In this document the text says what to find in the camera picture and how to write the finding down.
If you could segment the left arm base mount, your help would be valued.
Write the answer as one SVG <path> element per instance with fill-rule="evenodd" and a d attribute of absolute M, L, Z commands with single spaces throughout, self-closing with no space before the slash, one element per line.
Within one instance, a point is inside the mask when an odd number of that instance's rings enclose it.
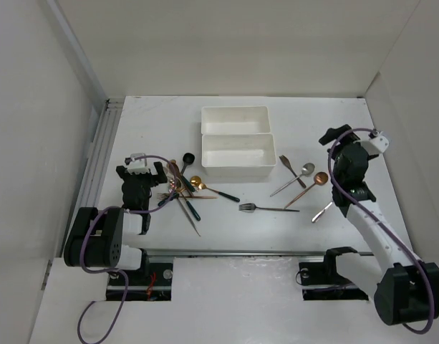
<path fill-rule="evenodd" d="M 173 257 L 153 256 L 143 250 L 141 266 L 125 270 L 129 283 L 126 301 L 171 301 L 173 282 Z"/>

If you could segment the brown fork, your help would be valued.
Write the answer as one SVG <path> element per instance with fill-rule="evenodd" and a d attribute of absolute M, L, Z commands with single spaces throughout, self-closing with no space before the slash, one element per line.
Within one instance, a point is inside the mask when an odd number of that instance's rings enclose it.
<path fill-rule="evenodd" d="M 283 165 L 291 171 L 291 173 L 294 176 L 294 180 L 297 181 L 302 188 L 306 188 L 307 185 L 303 181 L 300 181 L 300 177 L 296 174 L 296 172 L 292 168 L 289 159 L 285 155 L 280 155 L 279 159 L 283 163 Z"/>

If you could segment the silver spoon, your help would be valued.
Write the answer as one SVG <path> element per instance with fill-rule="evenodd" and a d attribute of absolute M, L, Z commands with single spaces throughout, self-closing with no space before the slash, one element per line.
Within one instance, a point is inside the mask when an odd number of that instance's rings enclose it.
<path fill-rule="evenodd" d="M 275 196 L 279 192 L 283 191 L 286 187 L 290 186 L 295 181 L 300 181 L 300 178 L 302 176 L 310 176 L 315 169 L 315 165 L 313 163 L 305 163 L 301 169 L 301 175 L 293 178 L 289 182 L 285 183 L 283 186 L 281 186 L 279 189 L 277 189 L 275 192 L 273 192 L 270 197 Z"/>

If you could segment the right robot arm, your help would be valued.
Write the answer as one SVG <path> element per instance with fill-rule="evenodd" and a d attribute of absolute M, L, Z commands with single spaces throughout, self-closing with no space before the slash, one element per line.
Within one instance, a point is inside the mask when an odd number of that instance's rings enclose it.
<path fill-rule="evenodd" d="M 388 224 L 377 199 L 365 182 L 370 160 L 390 146 L 382 132 L 343 125 L 330 128 L 319 139 L 329 145 L 327 170 L 332 200 L 342 215 L 362 235 L 377 266 L 368 265 L 351 247 L 323 262 L 323 277 L 330 282 L 345 278 L 374 302 L 384 324 L 402 325 L 414 334 L 426 334 L 439 316 L 439 267 L 424 262 Z"/>

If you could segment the copper spoon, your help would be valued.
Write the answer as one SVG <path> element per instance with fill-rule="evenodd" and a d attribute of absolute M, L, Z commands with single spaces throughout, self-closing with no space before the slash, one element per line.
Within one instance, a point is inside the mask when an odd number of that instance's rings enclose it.
<path fill-rule="evenodd" d="M 301 197 L 303 197 L 307 192 L 309 192 L 315 186 L 323 186 L 329 180 L 329 176 L 325 172 L 318 172 L 313 178 L 313 184 L 304 189 L 299 195 L 294 197 L 287 205 L 284 206 L 284 209 L 289 208 L 293 203 L 298 201 Z"/>

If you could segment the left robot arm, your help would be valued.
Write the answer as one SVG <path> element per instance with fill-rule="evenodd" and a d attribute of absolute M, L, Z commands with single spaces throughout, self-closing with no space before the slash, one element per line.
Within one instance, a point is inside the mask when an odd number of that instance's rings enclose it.
<path fill-rule="evenodd" d="M 77 212 L 64 246 L 64 263 L 69 267 L 101 268 L 108 272 L 125 270 L 134 284 L 146 282 L 150 266 L 143 249 L 122 243 L 125 234 L 145 235 L 150 226 L 149 212 L 152 188 L 168 182 L 161 162 L 155 162 L 156 173 L 144 163 L 118 166 L 122 179 L 122 206 L 99 211 L 82 207 Z"/>

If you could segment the dark grey fork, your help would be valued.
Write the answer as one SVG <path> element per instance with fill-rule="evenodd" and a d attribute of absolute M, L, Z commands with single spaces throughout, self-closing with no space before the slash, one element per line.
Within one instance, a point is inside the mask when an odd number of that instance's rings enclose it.
<path fill-rule="evenodd" d="M 255 210 L 262 210 L 262 211 L 283 211 L 283 212 L 299 212 L 299 210 L 296 209 L 283 209 L 283 208 L 269 208 L 269 207 L 260 207 L 257 206 L 254 203 L 247 203 L 247 204 L 239 204 L 238 205 L 239 211 L 247 211 L 247 212 L 254 212 Z"/>

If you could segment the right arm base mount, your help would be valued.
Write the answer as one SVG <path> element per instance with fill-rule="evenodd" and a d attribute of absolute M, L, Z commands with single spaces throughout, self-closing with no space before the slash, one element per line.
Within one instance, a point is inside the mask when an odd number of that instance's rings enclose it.
<path fill-rule="evenodd" d="M 328 249 L 323 257 L 302 257 L 299 260 L 297 283 L 302 286 L 304 301 L 368 301 L 369 297 L 350 280 L 337 272 L 337 258 L 357 253 L 351 247 Z"/>

